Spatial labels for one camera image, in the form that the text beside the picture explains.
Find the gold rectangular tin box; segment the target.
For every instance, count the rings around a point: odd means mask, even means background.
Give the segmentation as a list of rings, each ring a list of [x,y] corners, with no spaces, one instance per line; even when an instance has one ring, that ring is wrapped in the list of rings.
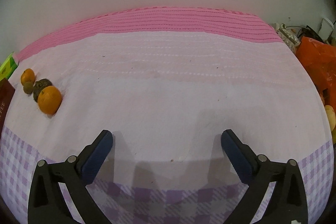
[[[15,93],[15,88],[6,78],[1,80],[0,87],[0,126],[2,130],[10,102]]]

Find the small green-brown fruit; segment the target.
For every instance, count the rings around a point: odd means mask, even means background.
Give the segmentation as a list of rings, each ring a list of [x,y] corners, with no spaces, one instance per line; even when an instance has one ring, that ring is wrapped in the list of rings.
[[[34,91],[34,83],[32,82],[26,82],[23,84],[23,91],[26,94],[32,94]]]

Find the dark passion fruit right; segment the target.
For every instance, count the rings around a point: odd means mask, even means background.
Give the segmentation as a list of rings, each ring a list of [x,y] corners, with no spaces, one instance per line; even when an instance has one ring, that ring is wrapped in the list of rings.
[[[52,82],[49,79],[41,79],[38,80],[33,87],[33,98],[35,102],[38,102],[38,96],[41,93],[41,91],[48,87],[48,86],[52,86]]]

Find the pale yellow fruit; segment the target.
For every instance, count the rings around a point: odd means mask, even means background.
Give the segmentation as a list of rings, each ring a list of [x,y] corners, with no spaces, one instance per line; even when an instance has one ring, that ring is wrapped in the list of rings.
[[[325,105],[325,111],[326,111],[327,119],[329,121],[330,131],[333,131],[336,125],[336,116],[335,116],[334,108],[330,105]]]

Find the pink white checkered tablecloth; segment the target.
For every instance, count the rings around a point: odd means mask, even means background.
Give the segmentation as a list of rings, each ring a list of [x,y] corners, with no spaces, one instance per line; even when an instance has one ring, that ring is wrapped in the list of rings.
[[[222,223],[242,184],[221,149],[230,128],[255,153],[297,160],[309,222],[324,211],[334,153],[314,83],[259,17],[155,7],[105,14],[46,35],[18,53],[1,137],[1,197],[27,222],[37,162],[77,155],[104,129],[115,144],[89,192],[114,223]],[[54,115],[26,94],[49,79]]]

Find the green tissue box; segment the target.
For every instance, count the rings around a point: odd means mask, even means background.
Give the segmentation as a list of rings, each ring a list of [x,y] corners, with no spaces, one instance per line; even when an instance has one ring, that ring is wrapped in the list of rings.
[[[17,69],[19,60],[15,52],[9,54],[5,61],[1,65],[0,80],[9,79],[13,72]]]

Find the silver foil package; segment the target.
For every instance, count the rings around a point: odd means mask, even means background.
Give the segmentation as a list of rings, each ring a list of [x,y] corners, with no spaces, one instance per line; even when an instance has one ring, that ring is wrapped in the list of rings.
[[[282,41],[288,46],[288,48],[293,53],[296,53],[299,45],[301,44],[298,37],[293,32],[288,30],[285,24],[276,23],[274,29]]]

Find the orange plastic bag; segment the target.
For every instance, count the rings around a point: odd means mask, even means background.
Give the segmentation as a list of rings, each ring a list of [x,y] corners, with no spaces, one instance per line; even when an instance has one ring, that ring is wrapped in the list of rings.
[[[326,105],[335,109],[335,47],[303,37],[295,53]]]

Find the orange mandarin far right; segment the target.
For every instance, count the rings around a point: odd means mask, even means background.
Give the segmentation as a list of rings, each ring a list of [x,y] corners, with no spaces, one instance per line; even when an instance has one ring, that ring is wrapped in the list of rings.
[[[62,94],[55,86],[44,88],[38,96],[38,106],[41,112],[54,115],[62,103]]]

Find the orange mandarin beside green fruit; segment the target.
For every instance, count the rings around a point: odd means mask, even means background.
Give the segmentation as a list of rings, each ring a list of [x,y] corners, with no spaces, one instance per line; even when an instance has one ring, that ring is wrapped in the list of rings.
[[[35,79],[36,77],[34,71],[31,68],[28,68],[21,75],[21,84],[34,83]]]

